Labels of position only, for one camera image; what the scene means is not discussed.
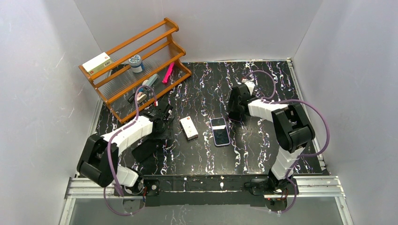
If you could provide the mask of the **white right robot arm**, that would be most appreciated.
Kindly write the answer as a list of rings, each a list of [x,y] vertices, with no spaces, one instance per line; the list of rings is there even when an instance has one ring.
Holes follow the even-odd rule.
[[[253,94],[254,84],[246,82],[232,88],[228,101],[228,117],[259,117],[272,122],[279,144],[276,161],[268,172],[268,188],[282,189],[288,185],[294,163],[315,138],[315,131],[299,103],[268,103]]]

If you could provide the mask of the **black phone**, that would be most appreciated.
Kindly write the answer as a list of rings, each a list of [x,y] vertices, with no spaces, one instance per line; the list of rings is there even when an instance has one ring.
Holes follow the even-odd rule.
[[[141,163],[153,155],[158,149],[163,147],[163,139],[147,139],[142,144],[137,146],[131,153],[134,159]]]

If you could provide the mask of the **black smartphone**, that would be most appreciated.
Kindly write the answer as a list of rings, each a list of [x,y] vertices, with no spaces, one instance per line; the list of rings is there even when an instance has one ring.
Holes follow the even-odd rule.
[[[220,147],[229,145],[230,137],[225,119],[214,118],[210,120],[210,123],[215,146]]]

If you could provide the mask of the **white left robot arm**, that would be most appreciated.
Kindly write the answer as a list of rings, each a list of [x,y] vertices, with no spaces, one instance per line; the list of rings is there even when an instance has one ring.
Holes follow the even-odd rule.
[[[77,172],[102,188],[115,184],[118,188],[133,187],[139,175],[118,164],[119,156],[138,140],[165,131],[173,107],[157,102],[143,110],[134,120],[105,135],[92,134],[86,140],[77,163]]]

